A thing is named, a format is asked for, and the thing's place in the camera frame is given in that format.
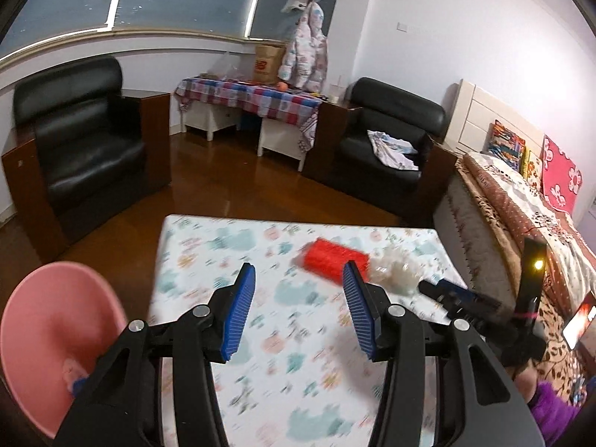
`pink bucket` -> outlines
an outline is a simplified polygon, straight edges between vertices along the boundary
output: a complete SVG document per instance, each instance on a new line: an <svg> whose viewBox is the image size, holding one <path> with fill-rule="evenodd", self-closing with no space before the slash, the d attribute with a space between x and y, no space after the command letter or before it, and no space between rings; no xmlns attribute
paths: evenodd
<svg viewBox="0 0 596 447"><path fill-rule="evenodd" d="M92 268L53 262L14 289L0 323L0 359L13 398L29 420L54 438L73 397L64 361L91 373L127 321L108 282Z"/></svg>

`phone screen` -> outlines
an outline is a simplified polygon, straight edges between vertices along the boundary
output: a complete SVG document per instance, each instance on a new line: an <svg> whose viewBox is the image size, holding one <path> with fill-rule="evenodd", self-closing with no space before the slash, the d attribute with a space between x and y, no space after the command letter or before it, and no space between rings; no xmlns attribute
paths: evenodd
<svg viewBox="0 0 596 447"><path fill-rule="evenodd" d="M596 318L596 298L592 292L589 292L577 308L571 321L562 330L562 336L570 349L575 348L594 318Z"/></svg>

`metal bolt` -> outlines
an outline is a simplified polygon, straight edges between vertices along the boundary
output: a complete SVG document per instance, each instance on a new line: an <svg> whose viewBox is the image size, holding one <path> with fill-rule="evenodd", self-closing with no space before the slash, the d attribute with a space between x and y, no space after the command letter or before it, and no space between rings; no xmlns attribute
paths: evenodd
<svg viewBox="0 0 596 447"><path fill-rule="evenodd" d="M193 316L196 318L204 318L205 316L209 316L211 309L209 306L205 306L205 304L201 304L193 309Z"/></svg>
<svg viewBox="0 0 596 447"><path fill-rule="evenodd" d="M135 319L134 321L130 321L128 324L128 329L133 333L138 333L145 327L145 323L141 321L141 319Z"/></svg>
<svg viewBox="0 0 596 447"><path fill-rule="evenodd" d="M465 319L455 319L455 321L453 322L453 325L455 326L455 329L460 330L460 331L467 331L470 329L470 323L467 322Z"/></svg>
<svg viewBox="0 0 596 447"><path fill-rule="evenodd" d="M406 314L406 310L399 304L392 304L387 309L387 312L396 318L401 318L402 316L405 316L405 314Z"/></svg>

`purple cloth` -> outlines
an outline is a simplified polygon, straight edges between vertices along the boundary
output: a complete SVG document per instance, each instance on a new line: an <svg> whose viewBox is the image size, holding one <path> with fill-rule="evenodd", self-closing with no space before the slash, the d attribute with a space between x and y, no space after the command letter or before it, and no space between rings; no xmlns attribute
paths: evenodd
<svg viewBox="0 0 596 447"><path fill-rule="evenodd" d="M575 418L579 408L570 406L555 395L547 381L538 382L530 411L544 437L546 447L551 446Z"/></svg>

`brown floor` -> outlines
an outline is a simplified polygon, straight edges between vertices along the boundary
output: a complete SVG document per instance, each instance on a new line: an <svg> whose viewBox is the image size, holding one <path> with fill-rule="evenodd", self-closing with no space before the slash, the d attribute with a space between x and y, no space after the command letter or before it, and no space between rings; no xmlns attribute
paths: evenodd
<svg viewBox="0 0 596 447"><path fill-rule="evenodd" d="M115 216L62 257L93 267L120 297L129 319L144 318L164 217L177 213L286 222L395 226L394 215L304 178L297 161L256 156L257 137L222 130L171 137L172 185ZM0 229L0 310L40 264L18 216Z"/></svg>

